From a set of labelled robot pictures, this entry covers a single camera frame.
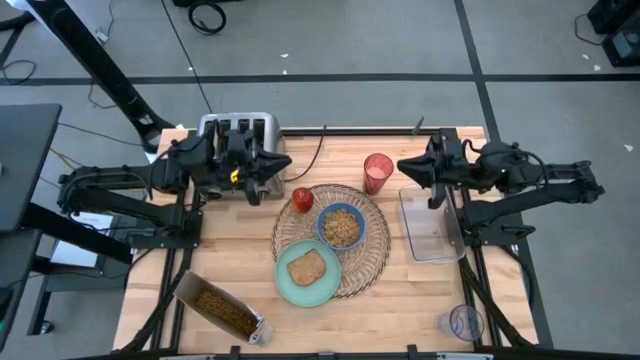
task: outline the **toast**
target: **toast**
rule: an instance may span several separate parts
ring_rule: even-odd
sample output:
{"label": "toast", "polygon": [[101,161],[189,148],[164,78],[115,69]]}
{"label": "toast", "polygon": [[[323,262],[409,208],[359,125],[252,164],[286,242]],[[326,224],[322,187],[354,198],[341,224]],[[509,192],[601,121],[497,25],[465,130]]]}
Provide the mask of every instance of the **toast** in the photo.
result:
{"label": "toast", "polygon": [[287,269],[294,283],[300,286],[309,286],[324,275],[327,265],[322,256],[313,249],[287,264]]}

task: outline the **blue bowl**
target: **blue bowl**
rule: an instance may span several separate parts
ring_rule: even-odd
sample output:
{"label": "blue bowl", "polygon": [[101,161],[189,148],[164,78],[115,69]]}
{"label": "blue bowl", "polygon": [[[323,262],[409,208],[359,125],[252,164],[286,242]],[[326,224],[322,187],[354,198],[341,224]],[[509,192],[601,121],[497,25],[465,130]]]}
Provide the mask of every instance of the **blue bowl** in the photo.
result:
{"label": "blue bowl", "polygon": [[[322,236],[322,227],[324,225],[325,217],[327,216],[328,213],[334,212],[334,211],[340,210],[340,209],[344,209],[347,212],[355,215],[356,216],[356,221],[358,222],[358,228],[360,229],[360,234],[358,235],[358,240],[355,243],[353,243],[352,245],[347,246],[347,247],[335,247],[335,246],[332,246]],[[355,206],[353,206],[351,204],[347,204],[347,203],[333,203],[331,205],[328,205],[324,209],[322,209],[322,211],[320,212],[320,215],[318,215],[318,219],[316,221],[316,233],[318,234],[318,238],[320,240],[322,240],[322,242],[325,243],[328,247],[330,247],[330,248],[332,248],[334,250],[349,250],[349,249],[352,249],[352,248],[358,246],[358,244],[360,244],[362,242],[362,240],[364,239],[364,233],[365,233],[366,226],[367,225],[364,222],[364,216],[362,216],[362,213],[360,212],[360,210],[358,210],[357,207],[355,207]]]}

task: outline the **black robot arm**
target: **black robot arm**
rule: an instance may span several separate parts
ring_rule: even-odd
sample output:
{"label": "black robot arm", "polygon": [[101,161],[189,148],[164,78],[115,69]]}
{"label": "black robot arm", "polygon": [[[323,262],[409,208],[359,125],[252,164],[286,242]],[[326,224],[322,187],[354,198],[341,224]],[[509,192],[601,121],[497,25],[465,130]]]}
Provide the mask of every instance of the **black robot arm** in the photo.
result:
{"label": "black robot arm", "polygon": [[[250,130],[227,130],[227,146],[216,153],[213,146],[217,123],[202,136],[172,141],[170,148],[147,166],[117,168],[82,167],[62,175],[58,205],[63,213],[115,212],[155,227],[154,234],[133,239],[137,247],[192,247],[198,241],[201,216],[192,209],[201,206],[201,190],[244,191],[251,205],[260,205],[259,187],[291,163],[287,155],[264,151],[253,141]],[[187,200],[190,181],[194,184]],[[146,189],[176,195],[174,204],[158,206],[111,190]]]}
{"label": "black robot arm", "polygon": [[[535,154],[520,150],[518,144],[489,142],[480,150],[475,163],[467,161],[468,140],[447,139],[444,134],[431,137],[425,154],[398,161],[398,170],[423,188],[431,187],[429,207],[437,209],[445,198],[445,186],[487,192],[493,187],[505,194],[517,194],[529,187],[535,190],[494,203],[482,201],[476,208],[482,215],[471,223],[524,211],[551,202],[592,203],[604,194],[591,172],[591,163],[581,161],[567,165],[545,165]],[[469,209],[470,213],[478,212]]]}

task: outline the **red tomato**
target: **red tomato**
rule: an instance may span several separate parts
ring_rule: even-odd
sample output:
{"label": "red tomato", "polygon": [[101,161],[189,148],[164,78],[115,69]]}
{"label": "red tomato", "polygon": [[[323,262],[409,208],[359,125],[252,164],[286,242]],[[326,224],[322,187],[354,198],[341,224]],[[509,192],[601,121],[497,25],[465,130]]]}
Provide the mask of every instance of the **red tomato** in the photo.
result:
{"label": "red tomato", "polygon": [[307,188],[297,188],[291,194],[291,203],[300,214],[304,214],[313,207],[313,193]]}

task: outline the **plastic cup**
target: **plastic cup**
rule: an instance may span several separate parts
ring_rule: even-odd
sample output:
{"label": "plastic cup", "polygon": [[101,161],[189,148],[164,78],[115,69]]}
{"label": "plastic cup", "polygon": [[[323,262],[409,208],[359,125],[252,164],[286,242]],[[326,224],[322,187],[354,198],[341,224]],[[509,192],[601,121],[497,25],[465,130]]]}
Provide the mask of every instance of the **plastic cup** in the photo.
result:
{"label": "plastic cup", "polygon": [[364,192],[376,195],[393,174],[393,161],[384,154],[371,154],[364,161]]}
{"label": "plastic cup", "polygon": [[484,319],[476,309],[459,305],[438,316],[436,327],[440,333],[460,340],[474,341],[484,332]]}

